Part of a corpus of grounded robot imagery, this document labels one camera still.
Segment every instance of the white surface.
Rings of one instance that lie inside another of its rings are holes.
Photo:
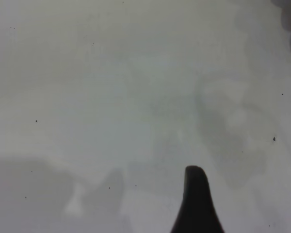
[[[167,233],[187,165],[291,233],[291,0],[0,0],[0,233]]]

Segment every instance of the black object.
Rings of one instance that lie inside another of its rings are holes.
[[[183,201],[171,233],[224,233],[207,176],[198,166],[185,168]]]

